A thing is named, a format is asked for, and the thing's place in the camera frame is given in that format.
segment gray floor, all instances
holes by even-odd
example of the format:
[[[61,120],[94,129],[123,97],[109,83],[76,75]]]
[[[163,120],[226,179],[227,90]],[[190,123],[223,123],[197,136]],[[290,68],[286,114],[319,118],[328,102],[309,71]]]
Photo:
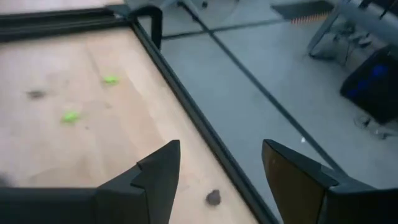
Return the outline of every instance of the gray floor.
[[[275,20],[281,17],[269,6],[289,1],[235,5],[233,0],[213,0],[200,17],[210,29]],[[397,187],[398,138],[381,141],[359,129],[354,118],[364,112],[339,94],[357,59],[364,58],[361,52],[353,54],[347,67],[305,55],[320,24],[279,22],[215,35],[350,176],[381,189]],[[176,6],[165,10],[164,27],[165,35],[201,29]],[[165,40],[162,53],[280,220],[262,168],[262,140],[279,141],[328,164],[208,34]]]

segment green debris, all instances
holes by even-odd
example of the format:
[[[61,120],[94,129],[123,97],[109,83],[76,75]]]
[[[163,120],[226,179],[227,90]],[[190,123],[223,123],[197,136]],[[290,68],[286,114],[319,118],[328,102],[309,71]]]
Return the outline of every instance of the green debris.
[[[63,115],[62,121],[65,123],[74,123],[79,120],[79,118],[80,115],[76,111],[68,111]]]
[[[110,75],[108,77],[104,77],[104,82],[106,84],[114,85],[114,84],[117,84],[119,82],[119,78],[114,76],[114,75]]]

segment green object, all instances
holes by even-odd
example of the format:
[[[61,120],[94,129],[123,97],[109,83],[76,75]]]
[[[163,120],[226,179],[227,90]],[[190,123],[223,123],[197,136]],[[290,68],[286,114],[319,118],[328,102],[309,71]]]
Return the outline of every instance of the green object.
[[[74,123],[79,119],[79,113],[76,111],[69,111],[63,115],[62,121],[66,123]]]
[[[119,82],[119,78],[114,75],[110,75],[104,78],[105,83],[107,84],[117,84]]]

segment black metal frame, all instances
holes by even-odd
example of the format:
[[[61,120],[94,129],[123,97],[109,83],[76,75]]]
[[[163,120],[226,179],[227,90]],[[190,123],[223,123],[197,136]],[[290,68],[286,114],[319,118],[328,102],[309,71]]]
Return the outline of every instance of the black metal frame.
[[[141,16],[152,18],[151,37],[138,23],[137,18]],[[0,42],[113,27],[130,27],[137,35],[170,89],[259,223],[277,223],[272,212],[252,186],[242,168],[160,53],[162,11],[159,8],[144,6],[130,10],[128,6],[119,4],[95,9],[4,15],[0,16]]]

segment wooden surface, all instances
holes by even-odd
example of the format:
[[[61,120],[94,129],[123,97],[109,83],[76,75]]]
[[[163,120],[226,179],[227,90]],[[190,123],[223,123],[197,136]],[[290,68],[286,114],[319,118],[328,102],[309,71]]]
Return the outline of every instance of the wooden surface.
[[[102,3],[3,0],[0,13]],[[12,185],[95,187],[179,139],[170,223],[256,222],[130,29],[0,44],[0,75],[0,174]],[[105,85],[108,75],[119,83]],[[30,99],[34,90],[46,95]],[[69,110],[75,124],[61,122]],[[218,207],[205,203],[213,189]]]

